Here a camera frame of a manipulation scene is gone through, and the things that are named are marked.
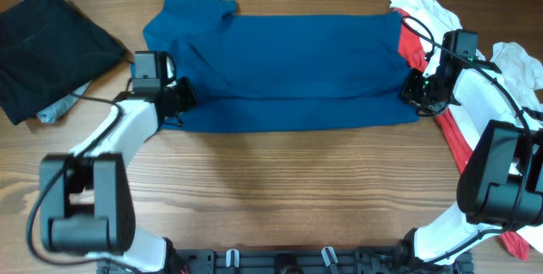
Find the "blue polo shirt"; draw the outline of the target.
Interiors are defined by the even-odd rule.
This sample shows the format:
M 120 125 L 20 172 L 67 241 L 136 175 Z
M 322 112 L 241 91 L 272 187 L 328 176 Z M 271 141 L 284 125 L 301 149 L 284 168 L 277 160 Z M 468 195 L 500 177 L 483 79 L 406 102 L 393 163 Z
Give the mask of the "blue polo shirt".
M 186 131 L 315 131 L 417 120 L 399 98 L 400 28 L 395 12 L 253 16 L 233 0 L 165 0 L 143 37 L 193 86 Z

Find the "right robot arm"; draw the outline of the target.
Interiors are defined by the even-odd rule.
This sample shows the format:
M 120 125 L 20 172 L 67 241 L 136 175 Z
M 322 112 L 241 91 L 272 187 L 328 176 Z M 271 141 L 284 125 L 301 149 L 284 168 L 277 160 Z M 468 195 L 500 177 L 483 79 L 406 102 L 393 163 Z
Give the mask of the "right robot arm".
M 404 83 L 400 99 L 420 116 L 436 116 L 455 104 L 453 87 L 461 71 L 473 67 L 496 87 L 508 102 L 512 96 L 473 59 L 477 35 L 456 30 L 445 33 L 442 44 L 428 39 L 441 51 L 441 64 L 429 78 L 413 70 Z M 505 232 L 542 225 L 542 192 L 531 177 L 533 135 L 523 111 L 514 106 L 523 124 L 490 120 L 461 174 L 456 202 L 431 224 L 413 232 L 411 254 L 414 269 L 447 266 L 477 243 Z

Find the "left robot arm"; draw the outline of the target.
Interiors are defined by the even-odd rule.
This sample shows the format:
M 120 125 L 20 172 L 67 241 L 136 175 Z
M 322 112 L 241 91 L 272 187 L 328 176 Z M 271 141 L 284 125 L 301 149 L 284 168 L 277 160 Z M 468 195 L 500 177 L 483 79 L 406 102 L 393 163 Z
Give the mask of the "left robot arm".
M 187 273 L 170 240 L 137 227 L 126 167 L 166 121 L 179 119 L 197 99 L 164 51 L 137 52 L 131 83 L 110 101 L 108 118 L 90 137 L 42 160 L 27 245 L 37 252 L 37 226 L 43 248 L 74 256 L 74 266 L 97 262 L 102 273 Z

